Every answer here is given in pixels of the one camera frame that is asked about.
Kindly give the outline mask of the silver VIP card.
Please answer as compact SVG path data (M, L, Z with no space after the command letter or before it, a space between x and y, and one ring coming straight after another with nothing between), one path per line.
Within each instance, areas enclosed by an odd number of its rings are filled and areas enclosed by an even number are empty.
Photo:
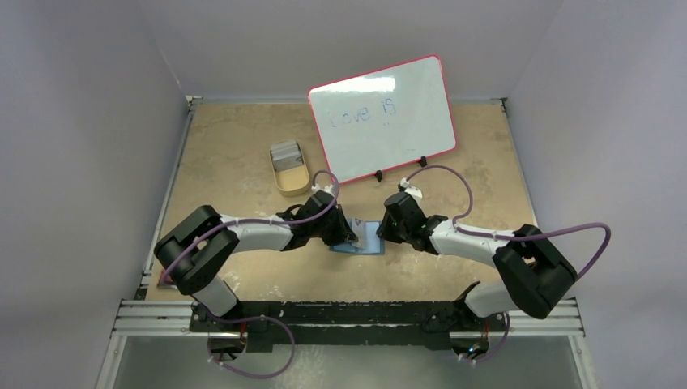
M350 241L351 245L357 250L363 250L367 246L367 227L366 221L351 218L349 220L349 226L355 235L355 237Z

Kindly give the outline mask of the blue leather card holder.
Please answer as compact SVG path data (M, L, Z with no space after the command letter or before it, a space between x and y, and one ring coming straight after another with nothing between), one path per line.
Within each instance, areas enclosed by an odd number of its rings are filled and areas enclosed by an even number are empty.
M384 241L377 235L381 221L353 218L347 219L347 222L356 235L356 240L331 246L330 251L358 255L382 255L385 253Z

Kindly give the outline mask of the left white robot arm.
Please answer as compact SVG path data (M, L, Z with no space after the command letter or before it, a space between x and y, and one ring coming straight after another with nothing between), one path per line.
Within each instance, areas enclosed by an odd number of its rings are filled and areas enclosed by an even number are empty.
M312 239L326 246L357 240L335 195L326 190L265 218L232 218L200 206L156 243L153 254L164 269L162 281L202 304L221 331L232 331L241 323L240 301L219 275L229 256L295 250Z

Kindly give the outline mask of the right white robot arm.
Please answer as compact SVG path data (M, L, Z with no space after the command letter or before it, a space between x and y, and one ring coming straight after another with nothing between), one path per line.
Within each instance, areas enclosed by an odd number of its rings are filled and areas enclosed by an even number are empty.
M509 231L467 227L457 230L446 216L427 216L408 193L398 192L384 202L385 213L377 235L414 250L456 256L497 270L494 282L471 284L457 299L457 324L473 330L486 317L521 310L532 318L545 319L578 280L578 273L531 224Z

